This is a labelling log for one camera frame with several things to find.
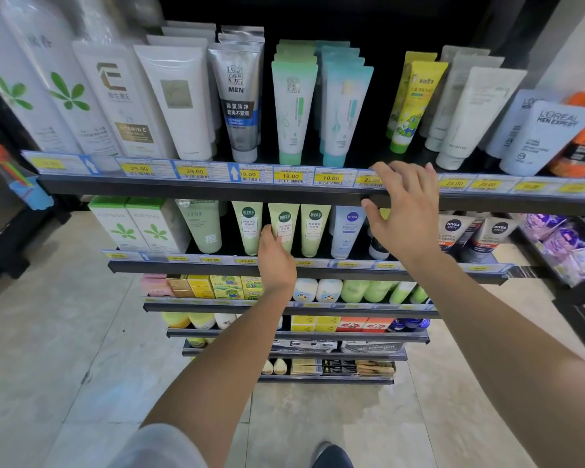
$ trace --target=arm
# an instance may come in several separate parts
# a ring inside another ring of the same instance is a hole
[[[210,468],[222,467],[228,457],[297,278],[294,259],[281,238],[273,238],[271,225],[262,231],[257,255],[264,295],[179,374],[141,425],[179,428]]]
[[[541,467],[585,467],[585,361],[466,275],[437,244],[437,176],[428,164],[373,166],[390,192],[373,235],[433,299],[499,415]]]

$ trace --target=yellow tube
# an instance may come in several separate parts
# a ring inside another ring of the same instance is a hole
[[[390,151],[403,154],[421,122],[422,114],[434,94],[448,62],[412,62],[403,108],[398,114],[397,129],[392,135]]]
[[[390,112],[390,118],[388,119],[388,130],[385,133],[388,139],[392,139],[394,130],[397,129],[398,114],[401,112],[403,101],[406,99],[407,83],[409,82],[410,72],[412,70],[412,62],[415,60],[433,62],[437,56],[437,52],[416,52],[411,50],[406,51],[406,59],[405,62],[403,62],[401,80],[398,81],[397,96],[394,99],[394,104],[392,105],[392,111]]]

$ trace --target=right arm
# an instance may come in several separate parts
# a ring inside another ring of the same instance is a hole
[[[390,192],[373,235],[431,297],[499,415],[540,467],[585,467],[585,361],[465,274],[437,242],[439,191],[428,164],[378,163]]]

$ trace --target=tiled floor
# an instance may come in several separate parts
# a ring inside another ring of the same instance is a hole
[[[111,243],[75,213],[36,240],[18,281],[0,278],[0,468],[103,467],[184,368],[182,341],[112,274]],[[511,244],[497,258],[523,264]],[[585,357],[544,283],[489,290]],[[328,439],[364,467],[532,467],[442,321],[411,344],[393,386],[259,384],[227,467],[304,467]]]

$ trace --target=shirt sleeve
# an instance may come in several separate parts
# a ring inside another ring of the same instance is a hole
[[[208,468],[200,451],[179,429],[146,425],[128,440],[108,468]]]

